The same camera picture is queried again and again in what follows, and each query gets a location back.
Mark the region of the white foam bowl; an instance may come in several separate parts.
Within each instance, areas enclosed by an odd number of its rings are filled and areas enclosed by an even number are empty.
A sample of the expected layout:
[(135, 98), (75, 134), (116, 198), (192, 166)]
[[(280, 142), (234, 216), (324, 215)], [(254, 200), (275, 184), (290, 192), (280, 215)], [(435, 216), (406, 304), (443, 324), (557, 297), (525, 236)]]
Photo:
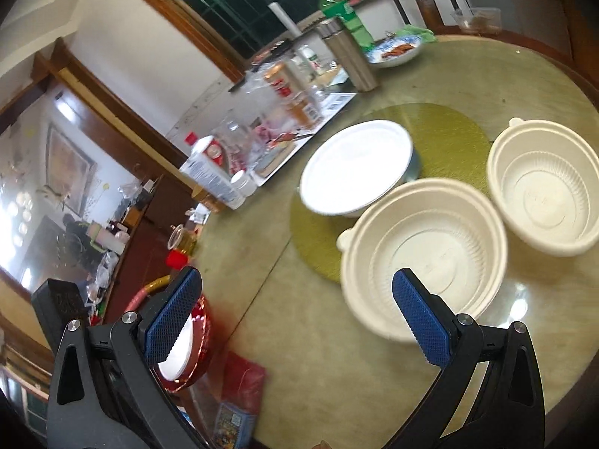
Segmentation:
[(367, 120), (323, 143), (301, 174), (301, 203), (321, 216), (358, 217), (400, 184), (417, 180), (421, 160), (409, 132)]

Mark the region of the red plastic cup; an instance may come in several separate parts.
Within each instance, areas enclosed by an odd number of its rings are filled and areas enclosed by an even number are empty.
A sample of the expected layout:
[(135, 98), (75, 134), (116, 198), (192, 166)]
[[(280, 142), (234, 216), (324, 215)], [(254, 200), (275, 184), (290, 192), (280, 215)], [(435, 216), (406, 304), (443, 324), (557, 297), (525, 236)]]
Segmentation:
[(179, 271), (185, 266), (188, 266), (190, 258), (177, 249), (172, 249), (168, 252), (165, 258), (165, 264), (172, 270)]

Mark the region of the clear cup with tea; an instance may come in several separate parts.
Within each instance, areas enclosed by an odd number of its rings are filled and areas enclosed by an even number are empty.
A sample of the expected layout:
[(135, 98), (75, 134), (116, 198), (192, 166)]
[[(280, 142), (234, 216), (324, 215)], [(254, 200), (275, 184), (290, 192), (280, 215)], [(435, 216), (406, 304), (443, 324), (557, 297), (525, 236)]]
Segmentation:
[(190, 229), (184, 224), (173, 226), (171, 236), (167, 240), (167, 249), (175, 250), (186, 256), (192, 256), (198, 242), (198, 234), (195, 229)]

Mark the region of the small beige plastic bowl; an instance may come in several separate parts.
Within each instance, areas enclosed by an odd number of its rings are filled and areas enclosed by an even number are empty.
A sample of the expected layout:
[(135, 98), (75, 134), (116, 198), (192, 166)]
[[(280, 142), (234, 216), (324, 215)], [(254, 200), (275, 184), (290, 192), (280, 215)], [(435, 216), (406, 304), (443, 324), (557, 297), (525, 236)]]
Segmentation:
[(598, 155), (572, 129), (513, 117), (492, 143), (486, 176), (509, 228), (541, 253), (580, 256), (598, 243)]

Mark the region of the blue white food dish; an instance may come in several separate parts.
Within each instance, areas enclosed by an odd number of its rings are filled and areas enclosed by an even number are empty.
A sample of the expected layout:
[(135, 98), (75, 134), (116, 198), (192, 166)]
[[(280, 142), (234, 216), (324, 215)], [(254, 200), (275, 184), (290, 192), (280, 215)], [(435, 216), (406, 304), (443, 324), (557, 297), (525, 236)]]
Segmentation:
[(394, 68), (416, 58), (422, 46), (423, 42), (418, 36), (389, 37), (365, 55), (368, 63), (375, 68)]

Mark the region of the green round turntable mat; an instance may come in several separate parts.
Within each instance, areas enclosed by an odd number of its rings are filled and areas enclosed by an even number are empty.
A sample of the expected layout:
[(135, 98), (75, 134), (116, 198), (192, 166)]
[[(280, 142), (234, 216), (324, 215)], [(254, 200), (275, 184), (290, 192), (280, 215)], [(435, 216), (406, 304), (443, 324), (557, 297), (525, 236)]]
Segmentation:
[[(492, 146), (485, 132), (470, 117), (433, 103), (408, 103), (365, 114), (361, 120), (393, 120), (404, 127), (420, 156), (422, 178), (447, 177), (468, 183), (489, 194), (486, 160)], [(338, 235), (354, 225), (354, 218), (325, 217), (291, 200), (291, 242), (302, 261), (321, 277), (340, 282), (341, 253)]]

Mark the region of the stainless steel thermos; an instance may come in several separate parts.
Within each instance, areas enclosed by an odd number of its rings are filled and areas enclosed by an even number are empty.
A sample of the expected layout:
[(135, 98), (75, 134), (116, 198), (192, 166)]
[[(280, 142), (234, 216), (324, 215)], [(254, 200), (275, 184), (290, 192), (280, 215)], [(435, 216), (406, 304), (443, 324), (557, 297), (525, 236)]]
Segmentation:
[(370, 92), (379, 86), (365, 53), (339, 17), (321, 21), (317, 32), (357, 91)]

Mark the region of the clear plastic container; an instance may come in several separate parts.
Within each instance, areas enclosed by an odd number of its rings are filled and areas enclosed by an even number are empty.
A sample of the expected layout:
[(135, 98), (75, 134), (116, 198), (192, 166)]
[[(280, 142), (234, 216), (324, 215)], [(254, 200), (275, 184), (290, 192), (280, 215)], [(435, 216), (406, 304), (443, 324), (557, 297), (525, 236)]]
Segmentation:
[(465, 34), (499, 34), (502, 31), (502, 13), (494, 7), (468, 7), (452, 12), (457, 26)]

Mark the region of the clear glass pitcher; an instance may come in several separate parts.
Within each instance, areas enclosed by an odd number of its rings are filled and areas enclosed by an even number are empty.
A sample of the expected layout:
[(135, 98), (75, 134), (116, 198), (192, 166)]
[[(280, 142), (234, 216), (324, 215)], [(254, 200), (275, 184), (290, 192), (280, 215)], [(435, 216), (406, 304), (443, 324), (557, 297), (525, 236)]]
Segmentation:
[(284, 100), (257, 72), (248, 71), (232, 93), (234, 106), (214, 130), (229, 171), (252, 170), (280, 135), (298, 130)]

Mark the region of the small white jar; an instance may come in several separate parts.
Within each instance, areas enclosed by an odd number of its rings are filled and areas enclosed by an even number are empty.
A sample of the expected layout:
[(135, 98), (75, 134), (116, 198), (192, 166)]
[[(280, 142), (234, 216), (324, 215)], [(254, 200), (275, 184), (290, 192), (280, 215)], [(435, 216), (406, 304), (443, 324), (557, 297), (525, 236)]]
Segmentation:
[(257, 183), (247, 170), (239, 170), (231, 177), (231, 185), (245, 198), (251, 197), (258, 189)]

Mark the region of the dark wooden sideboard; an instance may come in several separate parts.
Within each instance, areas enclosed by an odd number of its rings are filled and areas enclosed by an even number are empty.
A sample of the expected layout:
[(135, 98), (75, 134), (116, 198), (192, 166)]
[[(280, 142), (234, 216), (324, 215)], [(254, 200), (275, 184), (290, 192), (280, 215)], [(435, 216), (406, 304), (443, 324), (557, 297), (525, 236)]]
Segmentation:
[(167, 240), (173, 227), (185, 224), (186, 212), (197, 205), (191, 193), (171, 176), (158, 180), (117, 264), (107, 298), (100, 304), (101, 323), (117, 320), (142, 287), (171, 273)]

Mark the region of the large beige plastic bowl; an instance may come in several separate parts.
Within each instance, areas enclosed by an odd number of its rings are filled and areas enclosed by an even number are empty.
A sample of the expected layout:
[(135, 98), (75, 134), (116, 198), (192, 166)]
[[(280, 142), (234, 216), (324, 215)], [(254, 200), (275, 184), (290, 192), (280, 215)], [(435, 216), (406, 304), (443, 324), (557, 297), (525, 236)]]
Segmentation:
[(337, 238), (344, 300), (384, 339), (414, 336), (392, 294), (412, 270), (456, 313), (478, 318), (498, 294), (508, 263), (505, 226), (492, 201), (470, 184), (423, 178), (391, 190)]

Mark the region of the white lotion bottle red cap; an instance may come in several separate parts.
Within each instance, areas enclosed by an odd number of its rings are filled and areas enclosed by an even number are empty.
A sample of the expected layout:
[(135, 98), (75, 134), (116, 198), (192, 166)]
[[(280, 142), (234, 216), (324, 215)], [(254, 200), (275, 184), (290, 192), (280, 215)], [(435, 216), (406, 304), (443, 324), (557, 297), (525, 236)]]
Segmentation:
[(245, 202), (245, 197), (231, 182), (232, 173), (239, 169), (224, 142), (214, 134), (199, 138), (180, 167), (182, 173), (231, 210), (237, 210)]

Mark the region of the amber liquor bottle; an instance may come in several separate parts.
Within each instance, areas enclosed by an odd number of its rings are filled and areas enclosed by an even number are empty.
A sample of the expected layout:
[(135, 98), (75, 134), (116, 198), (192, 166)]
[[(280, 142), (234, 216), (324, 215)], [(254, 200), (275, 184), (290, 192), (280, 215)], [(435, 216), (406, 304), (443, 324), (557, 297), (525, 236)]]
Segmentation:
[(301, 128), (310, 130), (318, 125), (322, 117), (318, 104), (291, 66), (284, 61), (269, 63), (262, 75)]

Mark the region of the large red glass plate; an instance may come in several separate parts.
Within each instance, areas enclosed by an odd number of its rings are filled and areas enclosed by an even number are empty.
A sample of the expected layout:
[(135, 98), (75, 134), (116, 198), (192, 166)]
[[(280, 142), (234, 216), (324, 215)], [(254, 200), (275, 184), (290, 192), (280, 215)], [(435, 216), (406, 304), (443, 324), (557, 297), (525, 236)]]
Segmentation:
[(177, 393), (193, 385), (207, 372), (212, 361), (213, 326), (210, 306), (204, 295), (197, 301), (190, 315), (193, 319), (194, 340), (191, 358), (184, 373), (175, 381), (167, 381), (160, 375), (157, 365), (158, 380), (167, 392)]

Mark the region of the book on table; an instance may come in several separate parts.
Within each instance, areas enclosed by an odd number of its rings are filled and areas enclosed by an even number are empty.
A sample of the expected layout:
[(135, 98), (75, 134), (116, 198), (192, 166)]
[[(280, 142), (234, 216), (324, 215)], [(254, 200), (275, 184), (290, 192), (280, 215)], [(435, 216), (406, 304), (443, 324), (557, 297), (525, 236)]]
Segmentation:
[(295, 149), (294, 141), (279, 142), (269, 148), (264, 155), (257, 161), (254, 167), (254, 173), (257, 176), (266, 178), (274, 173), (275, 169), (280, 166), (291, 155)]

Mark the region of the multicolour hula hoop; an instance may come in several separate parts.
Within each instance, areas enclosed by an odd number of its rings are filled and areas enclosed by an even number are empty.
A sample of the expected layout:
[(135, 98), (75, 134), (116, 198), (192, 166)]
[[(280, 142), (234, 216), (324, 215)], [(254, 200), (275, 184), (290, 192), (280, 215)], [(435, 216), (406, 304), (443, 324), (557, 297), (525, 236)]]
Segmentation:
[(168, 284), (170, 284), (170, 280), (171, 276), (166, 275), (143, 286), (128, 303), (128, 305), (125, 308), (125, 311), (136, 311), (150, 294), (153, 294), (160, 290), (164, 290), (164, 288), (167, 287)]

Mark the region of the green plastic bottle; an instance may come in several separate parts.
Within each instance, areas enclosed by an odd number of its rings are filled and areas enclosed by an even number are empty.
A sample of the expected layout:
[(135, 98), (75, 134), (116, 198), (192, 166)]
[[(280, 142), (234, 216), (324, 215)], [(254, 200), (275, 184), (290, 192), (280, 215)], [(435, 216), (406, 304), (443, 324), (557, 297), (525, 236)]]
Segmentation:
[(363, 50), (374, 46), (374, 38), (347, 0), (319, 0), (319, 10), (328, 18), (339, 17)]

